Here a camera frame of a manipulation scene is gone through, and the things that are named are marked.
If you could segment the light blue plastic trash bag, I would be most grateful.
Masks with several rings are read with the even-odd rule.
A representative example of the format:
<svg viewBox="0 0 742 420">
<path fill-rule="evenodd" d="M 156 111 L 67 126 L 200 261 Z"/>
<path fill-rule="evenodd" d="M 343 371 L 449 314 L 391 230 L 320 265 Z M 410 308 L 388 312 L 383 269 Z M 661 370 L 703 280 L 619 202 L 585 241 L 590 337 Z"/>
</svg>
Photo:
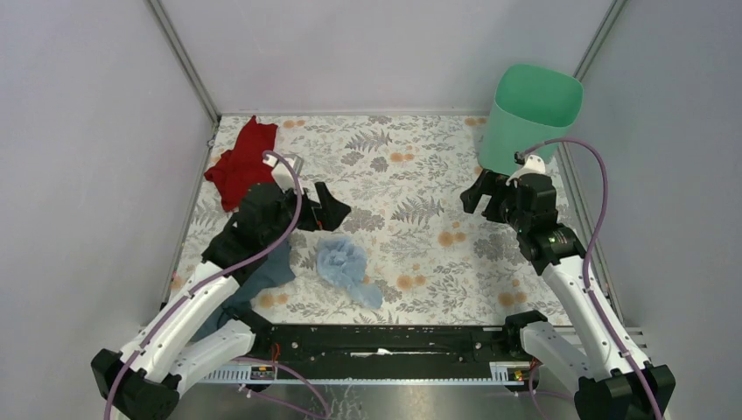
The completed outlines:
<svg viewBox="0 0 742 420">
<path fill-rule="evenodd" d="M 375 284 L 365 283 L 366 251 L 346 236 L 328 236 L 318 241 L 317 272 L 332 286 L 344 290 L 356 303 L 373 310 L 383 304 L 383 294 Z"/>
</svg>

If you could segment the green plastic trash bin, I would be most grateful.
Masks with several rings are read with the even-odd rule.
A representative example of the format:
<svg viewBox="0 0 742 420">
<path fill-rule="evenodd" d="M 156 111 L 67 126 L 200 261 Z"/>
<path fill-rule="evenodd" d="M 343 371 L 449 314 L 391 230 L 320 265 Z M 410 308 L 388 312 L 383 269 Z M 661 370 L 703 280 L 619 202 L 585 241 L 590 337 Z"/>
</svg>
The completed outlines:
<svg viewBox="0 0 742 420">
<path fill-rule="evenodd" d="M 479 147 L 479 165 L 511 174 L 514 154 L 566 135 L 578 119 L 582 83 L 547 67 L 515 64 L 501 76 Z"/>
</svg>

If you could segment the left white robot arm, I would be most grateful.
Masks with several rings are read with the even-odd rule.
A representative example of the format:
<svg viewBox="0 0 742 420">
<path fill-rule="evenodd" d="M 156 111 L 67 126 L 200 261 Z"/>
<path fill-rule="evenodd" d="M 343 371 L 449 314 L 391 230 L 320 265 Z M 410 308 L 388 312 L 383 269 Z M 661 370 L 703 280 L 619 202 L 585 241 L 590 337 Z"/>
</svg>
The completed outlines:
<svg viewBox="0 0 742 420">
<path fill-rule="evenodd" d="M 251 186 L 161 312 L 120 350 L 98 352 L 91 368 L 104 418 L 166 419 L 190 387 L 228 361 L 278 355 L 267 319 L 225 305 L 258 283 L 255 273 L 287 248 L 295 230 L 332 232 L 352 212 L 325 183 L 315 188 L 311 199 L 305 189 L 274 181 Z"/>
</svg>

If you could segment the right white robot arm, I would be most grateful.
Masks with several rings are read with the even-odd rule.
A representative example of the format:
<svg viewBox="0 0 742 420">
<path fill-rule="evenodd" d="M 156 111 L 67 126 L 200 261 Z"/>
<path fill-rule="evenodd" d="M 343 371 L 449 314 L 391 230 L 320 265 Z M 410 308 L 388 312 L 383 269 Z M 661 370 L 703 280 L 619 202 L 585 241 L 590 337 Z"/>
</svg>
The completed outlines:
<svg viewBox="0 0 742 420">
<path fill-rule="evenodd" d="M 536 358 L 573 394 L 582 419 L 662 419 L 676 379 L 634 342 L 591 275 L 587 253 L 558 220 L 557 192 L 549 176 L 507 177 L 484 170 L 461 193 L 471 214 L 489 196 L 482 215 L 510 226 L 523 257 L 551 288 L 580 340 L 576 348 L 538 313 L 511 316 L 501 346 L 510 359 Z"/>
</svg>

